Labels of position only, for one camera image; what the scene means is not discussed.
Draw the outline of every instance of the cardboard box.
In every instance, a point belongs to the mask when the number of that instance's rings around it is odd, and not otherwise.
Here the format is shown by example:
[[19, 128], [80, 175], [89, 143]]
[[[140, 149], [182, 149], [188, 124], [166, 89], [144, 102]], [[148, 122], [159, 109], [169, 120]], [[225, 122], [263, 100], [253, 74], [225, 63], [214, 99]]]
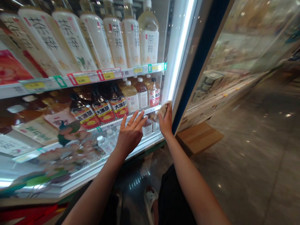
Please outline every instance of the cardboard box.
[[176, 135], [176, 139], [188, 157], [203, 152], [224, 137], [223, 134], [202, 122]]

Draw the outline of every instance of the reflective floor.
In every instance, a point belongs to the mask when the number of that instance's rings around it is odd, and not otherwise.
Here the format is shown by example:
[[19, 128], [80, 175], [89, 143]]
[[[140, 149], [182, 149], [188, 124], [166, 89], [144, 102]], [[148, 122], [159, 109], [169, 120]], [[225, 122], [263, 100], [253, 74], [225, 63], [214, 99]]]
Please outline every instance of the reflective floor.
[[[232, 224], [300, 224], [300, 87], [277, 73], [207, 121], [224, 138], [193, 159]], [[143, 192], [159, 191], [168, 147], [121, 172], [121, 224], [149, 224]]]

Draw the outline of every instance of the woman's right hand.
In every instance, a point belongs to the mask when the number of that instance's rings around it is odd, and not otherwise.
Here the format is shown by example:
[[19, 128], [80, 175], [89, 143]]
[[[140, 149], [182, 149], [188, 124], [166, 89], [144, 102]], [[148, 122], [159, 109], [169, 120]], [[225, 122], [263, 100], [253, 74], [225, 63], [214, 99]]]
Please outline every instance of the woman's right hand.
[[167, 112], [165, 114], [165, 117], [163, 118], [162, 115], [158, 114], [159, 118], [159, 127], [160, 131], [162, 132], [162, 135], [166, 138], [167, 136], [172, 135], [172, 108], [170, 107], [170, 104], [167, 105]]

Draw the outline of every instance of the water bottle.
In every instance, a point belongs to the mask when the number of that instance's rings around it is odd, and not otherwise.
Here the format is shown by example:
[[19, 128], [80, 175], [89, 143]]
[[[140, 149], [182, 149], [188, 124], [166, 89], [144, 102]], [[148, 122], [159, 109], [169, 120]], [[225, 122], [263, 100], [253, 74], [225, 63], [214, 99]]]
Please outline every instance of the water bottle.
[[117, 145], [117, 134], [112, 129], [108, 129], [107, 131], [107, 139], [111, 142], [111, 144], [115, 147]]
[[110, 154], [114, 150], [114, 147], [106, 137], [99, 136], [97, 137], [97, 141], [98, 147], [100, 147], [106, 154]]

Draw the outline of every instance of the refrigerator display case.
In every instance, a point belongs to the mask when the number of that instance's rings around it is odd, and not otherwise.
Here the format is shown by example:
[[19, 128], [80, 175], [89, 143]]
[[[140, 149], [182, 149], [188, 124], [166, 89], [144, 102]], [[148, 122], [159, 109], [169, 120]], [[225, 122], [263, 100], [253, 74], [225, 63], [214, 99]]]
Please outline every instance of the refrigerator display case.
[[192, 92], [184, 91], [189, 99], [174, 130], [217, 115], [289, 58], [299, 46], [299, 5], [294, 0], [231, 1]]
[[1, 3], [0, 198], [57, 199], [81, 187], [135, 110], [152, 124], [127, 160], [161, 142], [153, 116], [167, 100], [176, 113], [212, 4], [52, 2]]

